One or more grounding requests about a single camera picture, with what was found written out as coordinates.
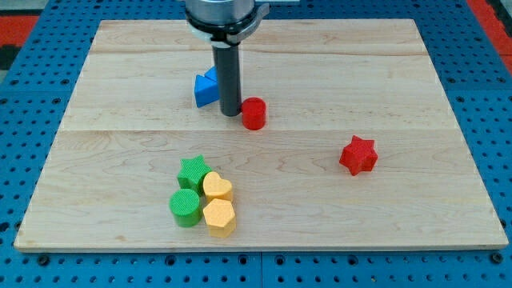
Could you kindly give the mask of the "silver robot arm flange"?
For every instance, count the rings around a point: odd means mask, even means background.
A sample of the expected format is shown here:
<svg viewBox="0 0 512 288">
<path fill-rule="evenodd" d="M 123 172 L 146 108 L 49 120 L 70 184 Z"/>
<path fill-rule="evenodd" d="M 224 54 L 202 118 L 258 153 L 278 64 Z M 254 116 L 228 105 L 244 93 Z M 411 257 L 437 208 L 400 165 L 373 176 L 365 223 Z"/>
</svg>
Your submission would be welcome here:
<svg viewBox="0 0 512 288">
<path fill-rule="evenodd" d="M 299 0 L 184 0 L 191 33 L 212 45 L 227 49 L 251 36 L 271 5 L 293 6 Z"/>
</svg>

